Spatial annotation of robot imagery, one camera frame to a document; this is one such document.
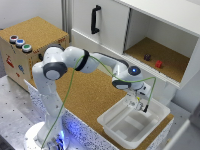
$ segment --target cabinet shelf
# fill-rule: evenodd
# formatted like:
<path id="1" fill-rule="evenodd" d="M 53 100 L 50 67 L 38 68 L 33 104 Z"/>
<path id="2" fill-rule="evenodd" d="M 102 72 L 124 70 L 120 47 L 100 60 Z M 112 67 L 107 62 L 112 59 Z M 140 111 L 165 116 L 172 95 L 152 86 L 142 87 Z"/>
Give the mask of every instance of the cabinet shelf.
<path id="1" fill-rule="evenodd" d="M 178 82 L 181 82 L 190 60 L 190 58 L 149 38 L 144 38 L 126 50 L 125 53 Z M 151 55 L 150 61 L 144 60 L 145 54 Z M 163 62 L 161 68 L 155 67 L 157 60 Z"/>

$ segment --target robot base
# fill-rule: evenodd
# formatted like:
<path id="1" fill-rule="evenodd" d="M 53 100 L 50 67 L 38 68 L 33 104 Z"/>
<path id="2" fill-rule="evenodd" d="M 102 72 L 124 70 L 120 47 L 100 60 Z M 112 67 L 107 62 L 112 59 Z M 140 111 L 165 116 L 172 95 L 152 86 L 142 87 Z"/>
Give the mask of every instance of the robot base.
<path id="1" fill-rule="evenodd" d="M 34 138 L 36 137 L 39 130 L 44 125 L 44 122 L 37 123 L 33 125 L 25 134 L 24 137 L 24 150 L 41 150 L 41 147 L 39 147 Z M 65 145 L 68 147 L 70 140 L 65 140 Z"/>

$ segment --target white robotic arm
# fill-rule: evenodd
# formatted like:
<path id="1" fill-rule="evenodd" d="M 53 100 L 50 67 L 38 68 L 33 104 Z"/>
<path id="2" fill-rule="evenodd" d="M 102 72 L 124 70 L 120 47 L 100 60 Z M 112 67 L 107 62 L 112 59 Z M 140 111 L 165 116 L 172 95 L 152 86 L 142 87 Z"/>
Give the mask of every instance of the white robotic arm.
<path id="1" fill-rule="evenodd" d="M 129 88 L 137 91 L 137 93 L 145 95 L 146 97 L 150 96 L 151 87 L 145 82 L 142 81 L 130 83 L 119 80 L 142 80 L 143 76 L 141 70 L 138 67 L 129 67 L 128 63 L 124 60 L 115 59 L 104 54 L 89 53 L 86 50 L 72 46 L 64 50 L 60 45 L 50 45 L 44 54 L 43 61 L 35 64 L 32 69 L 36 87 L 41 94 L 42 102 L 47 110 L 45 124 L 38 132 L 36 137 L 36 141 L 38 142 L 37 144 L 40 147 L 42 146 L 48 131 L 55 122 L 62 106 L 62 101 L 56 92 L 55 80 L 61 78 L 67 72 L 69 67 L 74 68 L 77 60 L 80 57 L 82 58 L 77 64 L 75 70 L 81 71 L 83 73 L 93 72 L 98 67 L 99 62 L 90 56 L 97 58 L 105 65 L 108 65 L 112 68 L 112 72 L 115 75 L 115 77 L 112 77 L 112 85 L 114 87 L 117 89 Z M 48 145 L 48 141 L 52 141 L 52 139 L 56 138 L 55 135 L 61 134 L 61 116 L 64 114 L 64 112 L 65 111 L 63 109 L 56 125 L 46 140 L 47 142 L 45 142 L 45 147 Z"/>

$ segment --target cork shelf liner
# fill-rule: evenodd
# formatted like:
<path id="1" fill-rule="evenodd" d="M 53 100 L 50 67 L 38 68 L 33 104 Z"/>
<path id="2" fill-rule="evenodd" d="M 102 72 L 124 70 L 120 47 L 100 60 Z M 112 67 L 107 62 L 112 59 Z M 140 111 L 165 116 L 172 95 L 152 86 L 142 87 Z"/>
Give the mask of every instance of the cork shelf liner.
<path id="1" fill-rule="evenodd" d="M 69 68 L 68 72 L 56 81 L 57 92 L 62 100 L 64 100 L 67 93 L 72 70 Z M 102 126 L 97 122 L 97 118 L 101 114 L 126 95 L 126 92 L 114 88 L 111 81 L 110 76 L 98 69 L 90 74 L 75 72 L 65 107 L 120 150 L 125 150 L 110 139 L 104 133 Z M 136 150 L 146 149 L 172 119 L 173 115 L 168 115 Z"/>
<path id="2" fill-rule="evenodd" d="M 0 37 L 9 43 L 9 38 L 17 35 L 32 46 L 40 49 L 68 34 L 40 17 L 35 17 L 0 31 Z"/>
<path id="3" fill-rule="evenodd" d="M 190 58 L 179 54 L 149 38 L 144 38 L 142 41 L 126 50 L 125 53 L 178 82 L 181 82 L 190 60 Z M 145 54 L 151 55 L 150 61 L 144 60 Z M 161 68 L 155 67 L 157 60 L 163 62 Z"/>

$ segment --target gray floor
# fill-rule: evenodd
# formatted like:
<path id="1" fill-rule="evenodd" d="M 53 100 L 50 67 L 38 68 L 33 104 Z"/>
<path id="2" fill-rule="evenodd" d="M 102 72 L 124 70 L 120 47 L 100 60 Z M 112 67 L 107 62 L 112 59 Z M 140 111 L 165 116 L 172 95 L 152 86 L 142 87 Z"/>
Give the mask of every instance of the gray floor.
<path id="1" fill-rule="evenodd" d="M 6 72 L 5 72 L 5 69 L 4 69 L 3 60 L 2 60 L 2 57 L 1 57 L 1 53 L 0 53 L 0 78 L 5 76 L 5 75 L 6 75 Z"/>

